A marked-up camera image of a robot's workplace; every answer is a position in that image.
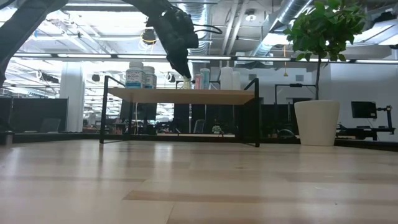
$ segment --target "wooden tabletop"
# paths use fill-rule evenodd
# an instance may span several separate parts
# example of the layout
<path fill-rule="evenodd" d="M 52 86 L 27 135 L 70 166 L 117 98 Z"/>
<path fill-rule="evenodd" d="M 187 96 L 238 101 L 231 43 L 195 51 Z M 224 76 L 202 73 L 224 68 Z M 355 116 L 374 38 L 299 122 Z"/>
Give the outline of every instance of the wooden tabletop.
<path fill-rule="evenodd" d="M 243 105 L 254 98 L 249 90 L 169 90 L 110 88 L 109 93 L 134 103 Z"/>

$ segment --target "wall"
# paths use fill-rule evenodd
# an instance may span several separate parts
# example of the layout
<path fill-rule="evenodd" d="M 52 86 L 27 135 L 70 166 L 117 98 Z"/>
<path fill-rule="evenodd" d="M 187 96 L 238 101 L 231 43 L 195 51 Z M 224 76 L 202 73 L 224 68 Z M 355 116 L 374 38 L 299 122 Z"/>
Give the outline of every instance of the wall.
<path fill-rule="evenodd" d="M 398 57 L 396 51 L 388 58 Z M 353 119 L 352 101 L 375 101 L 377 107 L 391 105 L 392 125 L 398 127 L 398 66 L 397 65 L 346 65 L 331 64 L 330 89 L 320 86 L 323 99 L 340 102 L 339 122 L 346 127 L 356 126 L 387 126 L 387 114 L 380 111 L 378 119 Z M 379 133 L 382 141 L 398 141 L 398 133 L 389 135 Z"/>
<path fill-rule="evenodd" d="M 248 70 L 245 68 L 233 68 L 234 71 L 241 73 L 241 88 L 244 89 L 250 81 L 249 74 L 256 74 L 259 78 L 260 97 L 264 98 L 264 104 L 274 104 L 275 102 L 275 84 L 291 84 L 297 83 L 296 75 L 304 75 L 304 82 L 302 84 L 312 84 L 312 73 L 307 72 L 306 68 L 288 68 L 288 77 L 284 77 L 285 69 L 281 68 L 275 71 L 273 68 L 255 68 Z M 211 67 L 211 79 L 216 80 L 220 69 L 218 67 Z M 314 98 L 314 94 L 308 88 L 289 88 L 286 86 L 278 87 L 277 100 L 278 104 L 286 104 L 287 98 Z"/>

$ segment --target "small plant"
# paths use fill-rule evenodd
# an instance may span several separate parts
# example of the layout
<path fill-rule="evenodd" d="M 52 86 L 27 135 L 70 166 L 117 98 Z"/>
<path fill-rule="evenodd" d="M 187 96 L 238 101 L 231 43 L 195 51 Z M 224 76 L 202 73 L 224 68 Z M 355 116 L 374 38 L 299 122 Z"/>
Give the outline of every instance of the small plant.
<path fill-rule="evenodd" d="M 293 51 L 302 51 L 296 61 L 311 56 L 318 56 L 317 82 L 315 99 L 319 100 L 319 76 L 323 58 L 330 61 L 346 61 L 340 52 L 346 50 L 347 42 L 354 44 L 354 36 L 361 34 L 365 25 L 365 15 L 361 8 L 354 4 L 346 6 L 345 0 L 328 0 L 327 7 L 315 2 L 315 8 L 301 13 L 292 29 L 286 29 L 287 40 L 293 42 Z"/>

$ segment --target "ventilation duct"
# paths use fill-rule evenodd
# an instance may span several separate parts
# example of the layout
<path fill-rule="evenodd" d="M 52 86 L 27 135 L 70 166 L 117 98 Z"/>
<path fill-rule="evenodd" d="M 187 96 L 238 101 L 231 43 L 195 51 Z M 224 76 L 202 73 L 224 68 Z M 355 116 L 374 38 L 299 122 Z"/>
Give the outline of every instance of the ventilation duct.
<path fill-rule="evenodd" d="M 264 34 L 267 35 L 272 30 L 288 25 L 311 2 L 312 0 L 284 0 L 277 13 L 267 16 L 263 25 Z M 251 56 L 264 57 L 271 51 L 273 45 L 267 44 L 264 40 L 251 52 Z"/>
<path fill-rule="evenodd" d="M 210 7 L 209 4 L 203 3 L 180 3 L 177 4 L 181 10 L 191 15 L 192 22 L 194 24 L 208 24 Z M 199 40 L 206 39 L 208 36 L 207 32 L 198 32 Z M 199 48 L 188 49 L 190 55 L 206 55 L 209 51 L 208 42 L 199 42 Z"/>

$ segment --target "bottle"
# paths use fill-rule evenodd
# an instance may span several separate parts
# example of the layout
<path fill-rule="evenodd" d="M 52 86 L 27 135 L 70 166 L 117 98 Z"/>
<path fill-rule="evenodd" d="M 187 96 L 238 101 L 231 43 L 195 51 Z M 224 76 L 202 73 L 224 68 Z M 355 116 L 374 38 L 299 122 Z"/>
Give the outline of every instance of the bottle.
<path fill-rule="evenodd" d="M 203 90 L 208 90 L 210 85 L 210 69 L 202 68 L 200 70 L 201 73 L 201 88 Z"/>
<path fill-rule="evenodd" d="M 145 88 L 156 89 L 157 77 L 155 75 L 155 68 L 151 66 L 144 66 L 145 72 Z"/>
<path fill-rule="evenodd" d="M 233 74 L 233 70 L 231 67 L 223 67 L 221 69 L 220 82 L 221 82 L 222 90 L 232 90 L 233 89 L 232 74 Z"/>
<path fill-rule="evenodd" d="M 201 90 L 201 73 L 195 75 L 195 89 Z"/>
<path fill-rule="evenodd" d="M 144 64 L 141 62 L 130 62 L 129 66 L 130 68 L 126 71 L 126 88 L 144 88 Z"/>
<path fill-rule="evenodd" d="M 240 72 L 232 73 L 232 89 L 233 90 L 241 90 L 241 73 Z"/>

